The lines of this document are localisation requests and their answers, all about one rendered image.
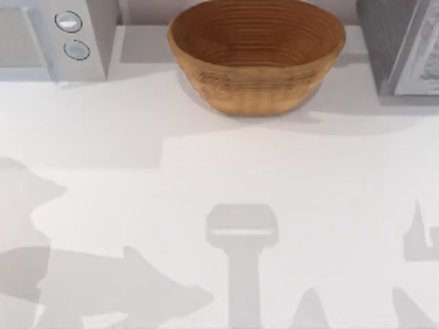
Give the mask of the brown woven basket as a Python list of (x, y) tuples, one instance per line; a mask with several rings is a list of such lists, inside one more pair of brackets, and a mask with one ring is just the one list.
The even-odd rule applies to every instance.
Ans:
[(346, 31), (305, 0), (206, 0), (170, 20), (167, 42), (212, 109), (268, 117), (297, 108), (320, 87)]

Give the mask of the pale microwave oven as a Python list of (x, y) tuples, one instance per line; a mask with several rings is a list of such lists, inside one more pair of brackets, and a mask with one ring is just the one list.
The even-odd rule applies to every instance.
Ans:
[[(54, 16), (78, 14), (77, 33), (58, 29)], [(118, 0), (0, 0), (0, 82), (100, 82), (107, 78), (117, 25)], [(90, 50), (83, 61), (63, 46), (81, 40)]]

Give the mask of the microwave knob with bright cap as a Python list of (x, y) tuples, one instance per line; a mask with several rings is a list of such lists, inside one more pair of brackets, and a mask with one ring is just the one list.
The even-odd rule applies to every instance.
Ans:
[(58, 29), (66, 33), (77, 33), (83, 26), (81, 17), (73, 11), (55, 14), (54, 22)]

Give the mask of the microwave knob with dull cap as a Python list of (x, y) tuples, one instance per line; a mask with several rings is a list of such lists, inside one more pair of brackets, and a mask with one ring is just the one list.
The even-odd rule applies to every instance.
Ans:
[(86, 60), (91, 54), (89, 46), (81, 40), (66, 42), (63, 49), (68, 58), (76, 61)]

